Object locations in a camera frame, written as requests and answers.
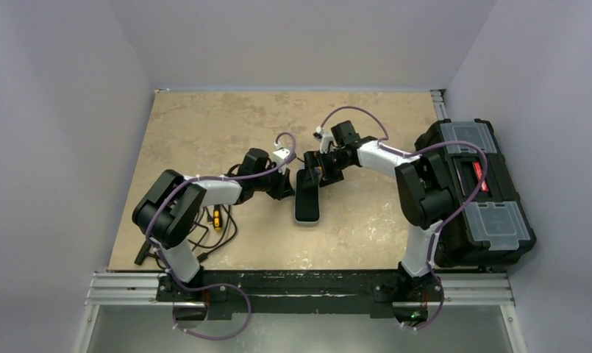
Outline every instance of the toolbox lid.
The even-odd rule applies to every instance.
[[[529,240],[516,202],[471,202],[465,216],[473,240],[488,241],[488,251],[516,250],[520,240]]]
[[[484,153],[497,153],[497,148],[493,142],[491,131],[484,123],[475,121],[454,121],[441,124],[441,133],[443,141],[467,141],[480,147]],[[447,146],[447,153],[476,153],[467,146],[455,145]]]

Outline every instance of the red label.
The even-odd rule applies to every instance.
[[[482,178],[482,166],[479,164],[479,162],[473,162],[473,169],[475,169],[475,175],[477,175],[477,179],[479,180],[480,178]],[[486,185],[486,180],[482,183],[481,189],[485,193],[488,192],[488,185]]]

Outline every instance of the white backdrop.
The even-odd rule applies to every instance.
[[[592,0],[498,1],[446,94],[489,119],[536,248],[511,283],[530,352],[592,352]]]
[[[111,0],[153,86],[446,87],[495,0]]]
[[[151,97],[107,0],[0,0],[0,352],[71,351]]]

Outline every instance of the marble tabletop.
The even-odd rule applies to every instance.
[[[143,235],[131,222],[131,214],[165,169],[187,175],[226,173],[251,147],[272,151],[274,138],[282,131],[296,136],[297,153],[302,156],[318,148],[312,133],[322,119],[346,104],[375,114],[388,130],[388,144],[406,151],[414,151],[415,139],[436,121],[429,93],[157,93],[109,269],[157,268],[151,258],[142,266],[133,263]],[[382,135],[375,122],[358,111],[343,110],[327,126],[345,120],[351,120],[361,136]],[[292,185],[300,166],[298,161],[289,166]],[[344,175],[342,182],[321,189],[321,220],[315,227],[294,223],[293,197],[276,201],[256,193],[234,206],[238,236],[203,265],[208,269],[397,267],[406,249],[408,223],[395,180],[356,166]],[[197,229],[190,238],[201,234]],[[218,239],[211,230],[205,243]]]

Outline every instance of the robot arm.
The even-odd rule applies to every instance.
[[[435,230],[442,222],[441,217],[454,207],[450,191],[452,181],[441,157],[438,154],[411,154],[388,147],[382,149],[376,138],[360,137],[350,121],[334,126],[331,131],[332,139],[322,128],[315,131],[320,151],[304,154],[309,171],[304,187],[323,187],[341,181],[342,170],[350,165],[394,178],[402,212],[411,224],[402,268],[409,278],[427,275],[428,264],[434,266],[434,251],[430,246],[435,246],[438,240]]]
[[[268,171],[289,158],[290,152],[277,144],[277,150],[268,155],[261,149],[250,149],[238,166],[235,177],[251,176]],[[157,246],[174,275],[189,282],[200,270],[200,263],[185,241],[193,226],[196,214],[206,206],[215,204],[241,204],[249,200],[255,191],[266,192],[273,199],[283,199],[294,194],[289,182],[289,169],[284,166],[264,176],[253,179],[225,180],[214,177],[189,182],[161,212],[151,230],[150,242]],[[164,171],[144,196],[132,214],[132,221],[146,233],[158,207],[175,188],[191,176],[175,171]]]

